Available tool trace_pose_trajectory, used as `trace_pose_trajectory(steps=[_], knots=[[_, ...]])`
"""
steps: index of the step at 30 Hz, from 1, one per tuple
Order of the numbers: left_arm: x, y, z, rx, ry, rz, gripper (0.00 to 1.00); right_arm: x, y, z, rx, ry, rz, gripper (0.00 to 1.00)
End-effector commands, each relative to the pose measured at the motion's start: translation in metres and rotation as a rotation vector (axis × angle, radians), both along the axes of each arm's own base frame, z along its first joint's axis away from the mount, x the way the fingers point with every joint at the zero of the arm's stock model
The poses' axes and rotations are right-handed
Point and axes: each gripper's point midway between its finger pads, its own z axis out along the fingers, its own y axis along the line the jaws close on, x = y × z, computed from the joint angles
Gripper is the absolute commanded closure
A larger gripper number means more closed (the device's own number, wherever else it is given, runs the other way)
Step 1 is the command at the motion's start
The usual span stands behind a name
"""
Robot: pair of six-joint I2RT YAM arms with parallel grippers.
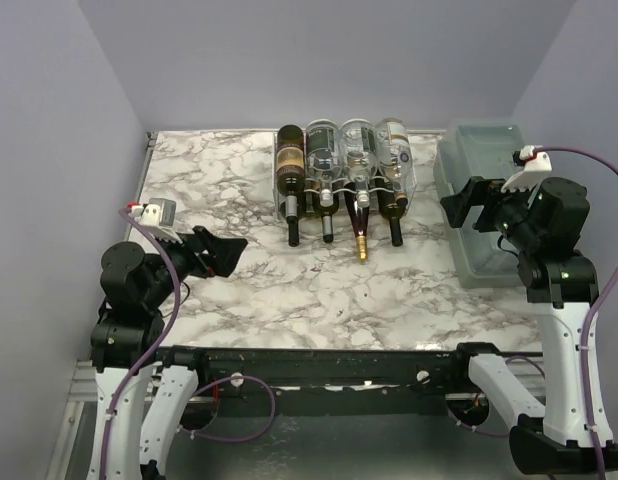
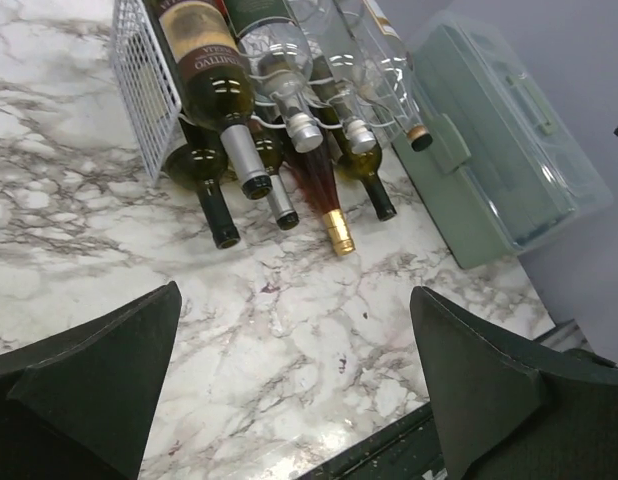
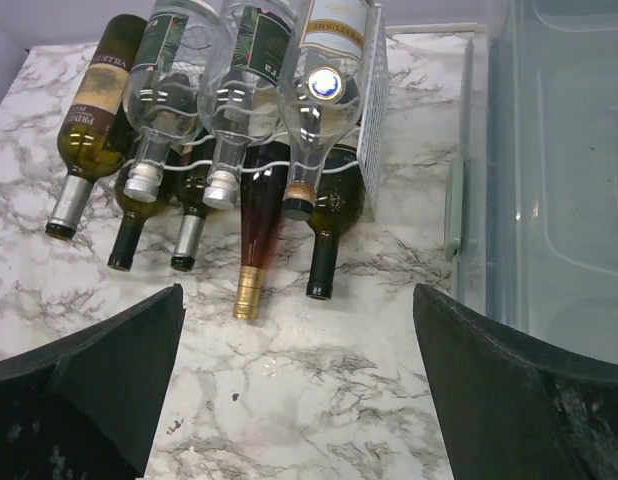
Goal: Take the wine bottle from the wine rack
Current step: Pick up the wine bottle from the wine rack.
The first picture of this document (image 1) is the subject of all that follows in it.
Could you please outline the clear bottle green label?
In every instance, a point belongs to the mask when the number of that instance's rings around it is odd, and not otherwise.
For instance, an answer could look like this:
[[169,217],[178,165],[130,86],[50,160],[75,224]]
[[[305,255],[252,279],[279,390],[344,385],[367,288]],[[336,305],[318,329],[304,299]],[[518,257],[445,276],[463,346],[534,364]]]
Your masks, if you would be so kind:
[[358,206],[368,208],[370,182],[378,166],[374,126],[365,119],[350,119],[341,125],[341,150],[349,181],[354,185]]

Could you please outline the clear bottle white label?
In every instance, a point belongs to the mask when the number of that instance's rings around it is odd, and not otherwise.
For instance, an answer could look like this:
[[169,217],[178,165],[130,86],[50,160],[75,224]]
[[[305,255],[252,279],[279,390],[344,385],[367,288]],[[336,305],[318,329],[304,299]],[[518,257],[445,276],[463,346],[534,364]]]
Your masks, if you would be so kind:
[[375,126],[379,169],[391,184],[398,206],[409,204],[413,185],[413,155],[408,132],[402,120],[385,118]]

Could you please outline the dark green wine bottle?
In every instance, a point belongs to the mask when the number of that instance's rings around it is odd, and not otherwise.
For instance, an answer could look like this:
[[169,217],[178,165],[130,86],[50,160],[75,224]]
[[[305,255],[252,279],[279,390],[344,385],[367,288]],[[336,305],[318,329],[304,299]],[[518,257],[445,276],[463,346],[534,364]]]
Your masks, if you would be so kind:
[[278,130],[276,140],[276,186],[279,194],[284,197],[287,224],[296,225],[299,219],[299,199],[305,188],[304,132],[297,125],[284,125]]

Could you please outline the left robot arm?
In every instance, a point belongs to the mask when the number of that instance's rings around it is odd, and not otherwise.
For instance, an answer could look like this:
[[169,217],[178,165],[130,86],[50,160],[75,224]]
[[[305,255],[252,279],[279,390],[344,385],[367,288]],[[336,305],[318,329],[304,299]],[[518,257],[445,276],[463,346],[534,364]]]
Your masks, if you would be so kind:
[[161,305],[179,295],[189,276],[229,277],[248,242],[224,239],[196,226],[179,241],[157,241],[150,254],[135,242],[111,246],[101,258],[105,301],[91,333],[96,369],[97,420],[88,476],[139,479],[144,400],[168,322]]

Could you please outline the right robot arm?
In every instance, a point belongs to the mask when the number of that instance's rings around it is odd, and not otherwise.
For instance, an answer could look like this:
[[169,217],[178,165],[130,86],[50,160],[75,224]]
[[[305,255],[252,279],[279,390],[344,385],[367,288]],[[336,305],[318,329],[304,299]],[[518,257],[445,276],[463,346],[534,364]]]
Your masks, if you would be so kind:
[[478,387],[487,396],[509,429],[510,452],[521,473],[618,471],[618,443],[597,377],[597,274],[576,249],[590,211],[587,190],[559,177],[516,192],[505,191],[504,184],[474,176],[441,205],[453,228],[480,208],[474,230],[499,232],[517,249],[518,275],[536,307],[545,399],[538,401],[491,347],[453,362],[450,382],[463,392]]

